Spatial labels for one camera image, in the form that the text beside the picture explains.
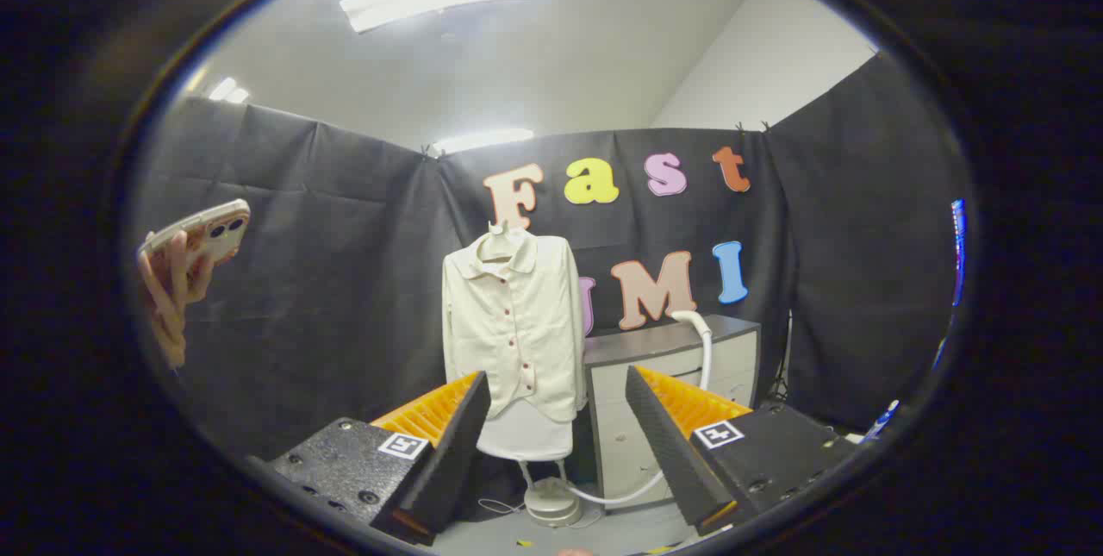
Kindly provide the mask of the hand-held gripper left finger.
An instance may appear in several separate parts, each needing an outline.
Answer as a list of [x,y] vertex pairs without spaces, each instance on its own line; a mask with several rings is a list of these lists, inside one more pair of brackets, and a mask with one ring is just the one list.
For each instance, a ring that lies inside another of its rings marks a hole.
[[371,423],[340,417],[251,468],[320,517],[430,546],[452,524],[490,403],[473,372]]

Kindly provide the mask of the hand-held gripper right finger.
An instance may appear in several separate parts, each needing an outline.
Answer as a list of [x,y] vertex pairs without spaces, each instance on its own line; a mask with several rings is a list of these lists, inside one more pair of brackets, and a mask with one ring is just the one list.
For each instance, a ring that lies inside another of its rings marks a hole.
[[749,409],[633,365],[624,396],[687,525],[702,535],[788,503],[858,445],[784,403]]

